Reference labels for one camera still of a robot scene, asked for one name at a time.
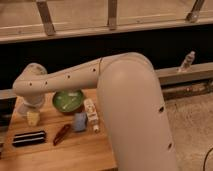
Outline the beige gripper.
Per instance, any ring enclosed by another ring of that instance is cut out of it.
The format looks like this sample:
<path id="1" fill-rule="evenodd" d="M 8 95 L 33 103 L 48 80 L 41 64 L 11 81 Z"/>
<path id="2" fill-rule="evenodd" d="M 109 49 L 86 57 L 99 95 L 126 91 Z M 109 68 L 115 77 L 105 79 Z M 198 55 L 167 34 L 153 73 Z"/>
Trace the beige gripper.
<path id="1" fill-rule="evenodd" d="M 37 126 L 40 121 L 39 111 L 45 102 L 45 96 L 31 96 L 24 97 L 23 102 L 20 105 L 20 114 L 23 116 L 27 115 L 27 121 L 30 126 Z"/>

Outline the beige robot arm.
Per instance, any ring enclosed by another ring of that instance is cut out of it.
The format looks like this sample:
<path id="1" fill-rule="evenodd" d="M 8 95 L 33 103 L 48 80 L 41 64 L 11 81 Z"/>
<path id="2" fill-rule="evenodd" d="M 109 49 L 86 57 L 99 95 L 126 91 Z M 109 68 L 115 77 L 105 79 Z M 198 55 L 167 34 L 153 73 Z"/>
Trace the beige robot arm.
<path id="1" fill-rule="evenodd" d="M 178 171 L 159 78 L 144 55 L 100 57 L 49 74 L 37 63 L 13 83 L 24 104 L 40 107 L 44 95 L 94 88 L 118 171 Z"/>

